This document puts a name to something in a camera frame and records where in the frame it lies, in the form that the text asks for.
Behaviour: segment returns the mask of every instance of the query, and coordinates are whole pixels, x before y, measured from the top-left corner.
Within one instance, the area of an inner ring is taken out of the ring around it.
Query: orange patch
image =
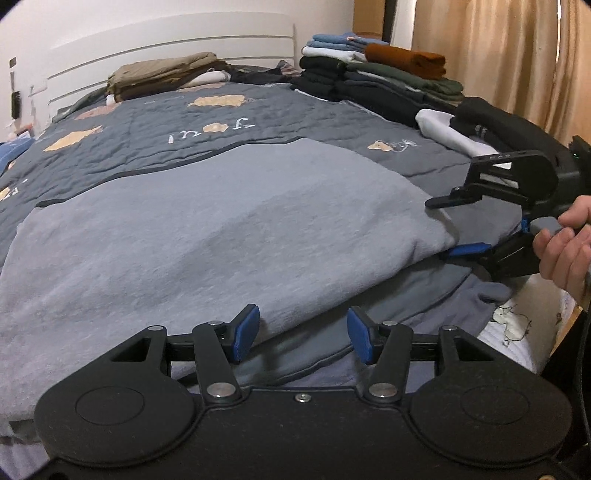
[[[64,147],[69,147],[70,145],[74,145],[78,143],[83,138],[88,137],[88,135],[97,134],[103,131],[103,126],[99,125],[98,127],[91,128],[90,130],[83,130],[81,132],[71,132],[67,134],[65,137],[60,138],[57,142],[52,143],[49,147],[45,148],[44,152],[51,152],[54,150],[59,150]]]
[[[111,113],[118,106],[118,103],[114,103],[113,105],[101,105],[93,108],[92,110],[88,110],[87,112],[81,113],[76,117],[76,120],[83,120],[85,118],[90,118],[91,116],[106,115],[107,113]]]

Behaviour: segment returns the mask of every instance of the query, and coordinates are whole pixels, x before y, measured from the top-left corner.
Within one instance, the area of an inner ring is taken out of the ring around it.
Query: gray quilt
[[[428,195],[344,148],[251,144],[35,209],[0,276],[0,416],[149,325],[261,309],[258,342],[456,243]]]

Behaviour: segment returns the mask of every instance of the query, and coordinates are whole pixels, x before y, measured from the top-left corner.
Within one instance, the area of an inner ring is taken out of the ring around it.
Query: folded brown sweater
[[[427,80],[441,80],[446,73],[445,57],[437,53],[370,43],[365,57],[370,62],[390,65]]]
[[[226,62],[205,51],[179,57],[123,65],[109,76],[107,92],[117,101],[174,90],[209,69],[223,70]]]
[[[114,95],[117,102],[123,100],[131,100],[133,98],[145,97],[148,95],[156,95],[157,93],[172,92],[181,88],[187,82],[190,82],[195,77],[210,70],[225,70],[228,64],[223,60],[217,60],[202,67],[190,71],[184,76],[176,74],[173,77],[160,78],[156,80],[148,80],[146,82],[137,83],[128,87],[116,88]]]

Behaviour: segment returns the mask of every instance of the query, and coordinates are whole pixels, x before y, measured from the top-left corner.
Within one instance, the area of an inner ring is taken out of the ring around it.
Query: folded white shirt
[[[208,83],[227,82],[230,80],[230,74],[224,70],[212,70],[197,75],[193,80],[188,81],[179,88],[197,87],[199,85],[207,85]]]
[[[358,51],[352,50],[334,50],[332,48],[317,48],[317,47],[304,47],[301,49],[301,54],[304,57],[330,57],[331,59],[337,59],[346,63],[353,61],[367,62],[365,55]]]

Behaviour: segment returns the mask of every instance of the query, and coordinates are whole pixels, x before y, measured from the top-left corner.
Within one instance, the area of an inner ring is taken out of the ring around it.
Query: beige curtain
[[[574,135],[591,142],[591,8],[561,0],[560,55],[546,131],[567,145]]]
[[[466,96],[544,127],[556,69],[557,1],[417,0],[413,50],[445,55],[447,77],[462,82]]]

